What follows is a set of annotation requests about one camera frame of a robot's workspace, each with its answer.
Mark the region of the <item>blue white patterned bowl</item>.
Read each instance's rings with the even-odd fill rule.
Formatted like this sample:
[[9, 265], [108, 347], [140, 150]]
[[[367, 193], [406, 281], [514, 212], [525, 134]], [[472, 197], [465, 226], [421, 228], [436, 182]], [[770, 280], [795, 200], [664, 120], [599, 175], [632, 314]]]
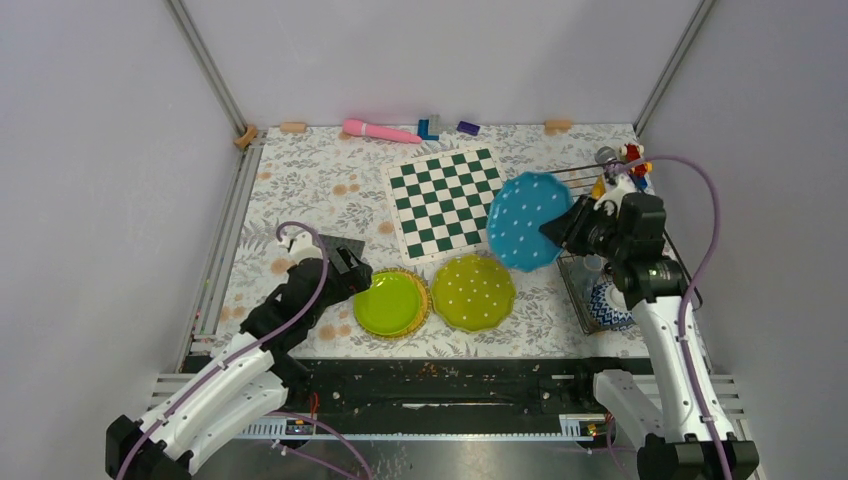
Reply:
[[588, 301], [589, 314], [602, 330], [621, 331], [635, 324], [623, 294], [612, 281], [597, 283]]

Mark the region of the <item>purple brick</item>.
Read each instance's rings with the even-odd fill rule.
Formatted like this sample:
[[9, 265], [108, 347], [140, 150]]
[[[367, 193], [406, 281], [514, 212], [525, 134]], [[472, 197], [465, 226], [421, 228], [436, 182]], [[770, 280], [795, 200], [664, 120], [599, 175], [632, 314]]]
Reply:
[[456, 126], [456, 130], [459, 133], [470, 135], [470, 136], [478, 136], [480, 132], [481, 126], [467, 122], [467, 121], [459, 121]]

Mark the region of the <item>tan wooden block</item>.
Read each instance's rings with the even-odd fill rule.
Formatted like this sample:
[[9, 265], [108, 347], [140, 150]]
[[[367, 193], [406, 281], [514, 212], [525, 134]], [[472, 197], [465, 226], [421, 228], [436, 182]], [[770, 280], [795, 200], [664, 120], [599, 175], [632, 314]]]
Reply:
[[573, 125], [569, 119], [549, 119], [544, 122], [544, 131], [547, 135], [556, 135], [569, 131]]
[[279, 125], [279, 130], [288, 134], [304, 134], [307, 128], [307, 124], [303, 122], [283, 122]]

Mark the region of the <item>blue L-shaped block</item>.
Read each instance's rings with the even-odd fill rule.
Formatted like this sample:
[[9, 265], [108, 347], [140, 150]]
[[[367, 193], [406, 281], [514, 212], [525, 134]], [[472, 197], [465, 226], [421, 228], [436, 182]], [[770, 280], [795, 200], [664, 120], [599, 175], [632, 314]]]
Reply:
[[439, 134], [438, 133], [434, 133], [434, 134], [430, 133], [430, 121], [428, 119], [420, 119], [418, 121], [417, 136], [422, 141], [438, 141], [439, 140]]

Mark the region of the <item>blue dotted plate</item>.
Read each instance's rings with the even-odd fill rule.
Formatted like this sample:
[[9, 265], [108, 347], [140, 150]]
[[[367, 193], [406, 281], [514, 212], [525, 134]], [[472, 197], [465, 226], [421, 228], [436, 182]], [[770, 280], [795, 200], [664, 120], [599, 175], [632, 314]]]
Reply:
[[554, 175], [524, 172], [506, 181], [490, 205], [486, 225], [489, 247], [502, 265], [532, 272], [562, 252], [540, 227], [573, 205], [570, 189]]

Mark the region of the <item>dark grey building baseplate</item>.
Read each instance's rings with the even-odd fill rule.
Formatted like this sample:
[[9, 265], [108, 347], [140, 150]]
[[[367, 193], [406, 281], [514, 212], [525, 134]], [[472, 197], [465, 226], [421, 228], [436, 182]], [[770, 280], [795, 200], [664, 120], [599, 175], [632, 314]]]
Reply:
[[362, 258], [362, 254], [365, 247], [365, 242], [362, 240], [325, 234], [320, 234], [319, 238], [321, 239], [327, 250], [330, 261], [333, 263], [338, 263], [341, 261], [341, 256], [339, 254], [338, 249], [342, 247], [347, 248], [357, 258]]

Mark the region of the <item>red yellow toy figure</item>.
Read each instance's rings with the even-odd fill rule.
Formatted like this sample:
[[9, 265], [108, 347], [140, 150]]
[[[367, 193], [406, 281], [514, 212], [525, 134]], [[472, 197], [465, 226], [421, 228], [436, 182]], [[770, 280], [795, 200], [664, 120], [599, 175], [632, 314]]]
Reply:
[[638, 143], [627, 143], [619, 149], [620, 156], [625, 164], [637, 163], [632, 167], [630, 173], [638, 179], [644, 179], [652, 170], [650, 162], [643, 162], [645, 147]]

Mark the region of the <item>corner wooden block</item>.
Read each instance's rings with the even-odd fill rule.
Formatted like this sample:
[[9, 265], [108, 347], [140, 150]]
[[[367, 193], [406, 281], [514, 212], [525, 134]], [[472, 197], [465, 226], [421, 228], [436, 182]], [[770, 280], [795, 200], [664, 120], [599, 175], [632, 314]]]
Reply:
[[258, 128], [253, 124], [249, 124], [246, 127], [245, 132], [240, 137], [236, 138], [233, 143], [238, 149], [245, 150], [257, 135]]

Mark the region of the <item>yellow dotted plate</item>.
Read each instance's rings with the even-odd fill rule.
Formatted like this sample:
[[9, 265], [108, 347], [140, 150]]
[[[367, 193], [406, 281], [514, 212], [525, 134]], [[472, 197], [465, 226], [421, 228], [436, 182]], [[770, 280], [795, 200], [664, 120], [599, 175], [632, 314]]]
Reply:
[[600, 199], [606, 193], [606, 183], [603, 176], [599, 176], [590, 190], [589, 195], [595, 199]]

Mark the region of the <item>green white chessboard mat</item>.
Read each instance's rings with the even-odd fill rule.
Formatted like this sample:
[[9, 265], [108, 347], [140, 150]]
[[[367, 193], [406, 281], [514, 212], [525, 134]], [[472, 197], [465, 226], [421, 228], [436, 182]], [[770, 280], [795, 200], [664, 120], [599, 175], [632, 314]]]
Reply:
[[430, 263], [481, 250], [506, 175], [496, 151], [472, 145], [381, 168], [403, 262]]

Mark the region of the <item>olive green dotted plate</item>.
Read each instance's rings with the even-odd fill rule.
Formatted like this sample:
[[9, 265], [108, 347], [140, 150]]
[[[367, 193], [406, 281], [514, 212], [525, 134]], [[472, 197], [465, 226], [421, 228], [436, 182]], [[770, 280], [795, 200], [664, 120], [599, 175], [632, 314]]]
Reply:
[[434, 312], [446, 325], [479, 333], [498, 328], [512, 314], [516, 287], [499, 262], [469, 254], [438, 269], [430, 293]]

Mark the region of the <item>floral table mat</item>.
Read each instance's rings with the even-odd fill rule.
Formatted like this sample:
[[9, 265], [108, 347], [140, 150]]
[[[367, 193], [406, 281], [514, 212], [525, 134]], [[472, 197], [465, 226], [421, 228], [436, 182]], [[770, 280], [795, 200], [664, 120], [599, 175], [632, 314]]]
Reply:
[[[477, 137], [444, 134], [436, 142], [403, 145], [344, 139], [332, 127], [306, 134], [273, 129], [261, 154], [241, 229], [214, 343], [223, 345], [247, 314], [285, 282], [290, 260], [275, 236], [279, 225], [303, 222], [323, 234], [360, 239], [364, 260], [375, 269], [403, 261], [381, 178], [384, 165], [474, 143], [489, 146], [505, 175], [556, 171], [572, 190], [587, 182], [579, 172], [603, 146], [635, 140], [627, 124], [577, 125], [548, 135], [539, 126], [488, 126]], [[466, 333], [430, 316], [414, 334], [383, 339], [366, 333], [352, 305], [329, 308], [295, 350], [300, 358], [643, 357], [637, 328], [586, 335], [556, 266], [512, 276], [517, 295], [512, 314], [496, 329]]]

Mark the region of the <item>right tan wooden block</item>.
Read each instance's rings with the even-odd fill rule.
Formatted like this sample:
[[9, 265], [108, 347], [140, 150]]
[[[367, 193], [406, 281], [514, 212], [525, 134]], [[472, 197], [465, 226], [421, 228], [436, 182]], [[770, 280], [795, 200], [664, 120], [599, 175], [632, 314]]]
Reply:
[[569, 131], [573, 125], [569, 119], [549, 119], [544, 122], [544, 131], [547, 135], [556, 135]]

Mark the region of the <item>clear plastic cup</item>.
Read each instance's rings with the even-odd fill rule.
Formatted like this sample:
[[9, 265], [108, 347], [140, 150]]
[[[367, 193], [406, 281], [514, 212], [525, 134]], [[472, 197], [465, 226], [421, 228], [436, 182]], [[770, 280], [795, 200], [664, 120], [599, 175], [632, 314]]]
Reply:
[[603, 275], [604, 260], [597, 255], [574, 256], [568, 267], [569, 277], [578, 298], [588, 302], [594, 286]]

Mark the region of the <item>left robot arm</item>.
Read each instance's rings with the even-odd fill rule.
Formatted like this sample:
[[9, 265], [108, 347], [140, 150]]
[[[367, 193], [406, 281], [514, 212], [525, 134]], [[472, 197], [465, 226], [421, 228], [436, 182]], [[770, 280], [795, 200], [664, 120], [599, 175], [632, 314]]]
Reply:
[[304, 247], [296, 260], [199, 373], [141, 418], [109, 425], [110, 478], [190, 479], [260, 417], [307, 404], [311, 375], [290, 352], [329, 307], [368, 290], [373, 269], [345, 246]]

